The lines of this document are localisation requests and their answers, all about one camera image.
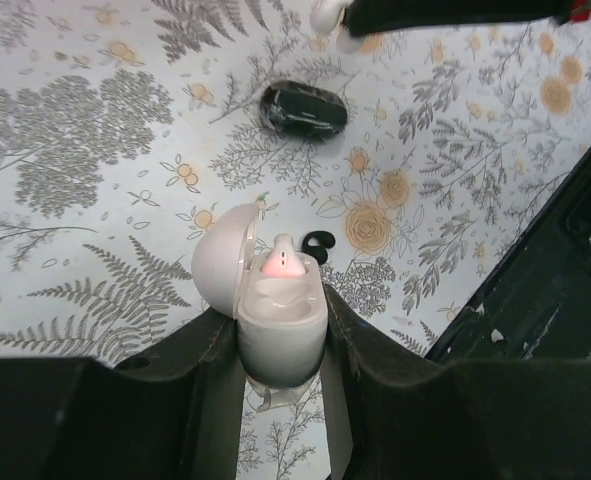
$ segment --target black curled object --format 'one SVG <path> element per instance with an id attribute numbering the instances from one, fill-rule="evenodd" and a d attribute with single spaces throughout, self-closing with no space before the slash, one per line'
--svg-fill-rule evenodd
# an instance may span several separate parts
<path id="1" fill-rule="evenodd" d="M 310 241 L 316 240 L 319 245 L 311 245 Z M 331 232 L 317 230 L 311 232 L 302 240 L 302 253 L 310 255 L 317 260 L 318 265 L 324 265 L 328 261 L 328 249 L 335 246 L 335 235 Z"/>
<path id="2" fill-rule="evenodd" d="M 339 96 L 288 80 L 271 84 L 259 109 L 265 127 L 307 140 L 330 139 L 348 124 L 348 109 Z"/>

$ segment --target red object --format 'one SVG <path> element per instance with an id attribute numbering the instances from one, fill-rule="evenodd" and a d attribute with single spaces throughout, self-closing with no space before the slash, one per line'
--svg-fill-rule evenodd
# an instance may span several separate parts
<path id="1" fill-rule="evenodd" d="M 585 3 L 586 0 L 573 0 L 572 12 L 582 8 Z M 586 22 L 589 18 L 591 18 L 591 9 L 586 9 L 576 14 L 571 13 L 571 22 L 573 23 Z"/>

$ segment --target black hook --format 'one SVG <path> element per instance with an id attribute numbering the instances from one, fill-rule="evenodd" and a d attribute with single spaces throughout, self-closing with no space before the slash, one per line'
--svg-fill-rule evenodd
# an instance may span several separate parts
<path id="1" fill-rule="evenodd" d="M 310 241 L 316 240 L 319 245 L 311 245 Z M 311 232 L 302 240 L 302 253 L 310 255 L 317 260 L 318 265 L 324 265 L 328 261 L 328 249 L 335 246 L 335 236 L 331 232 L 317 230 Z"/>

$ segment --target white lid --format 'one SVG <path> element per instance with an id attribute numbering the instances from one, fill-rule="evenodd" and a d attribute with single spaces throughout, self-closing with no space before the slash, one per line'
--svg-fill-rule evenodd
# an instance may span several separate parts
<path id="1" fill-rule="evenodd" d="M 248 203 L 231 208 L 202 235 L 191 261 L 195 288 L 211 307 L 234 318 L 242 273 L 255 250 L 259 208 Z"/>

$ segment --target white tablecloth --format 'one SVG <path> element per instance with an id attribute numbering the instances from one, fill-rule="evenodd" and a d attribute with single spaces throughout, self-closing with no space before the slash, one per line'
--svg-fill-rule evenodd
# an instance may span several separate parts
<path id="1" fill-rule="evenodd" d="M 244 202 L 258 249 L 333 232 L 325 279 L 426 352 L 591 144 L 591 21 L 418 29 L 343 55 L 311 7 L 0 0 L 0 355 L 114 364 L 163 338 L 205 308 L 195 243 Z M 263 135 L 276 78 L 339 93 L 345 134 Z M 249 390 L 239 477 L 326 478 L 318 382 L 297 407 L 259 403 Z"/>

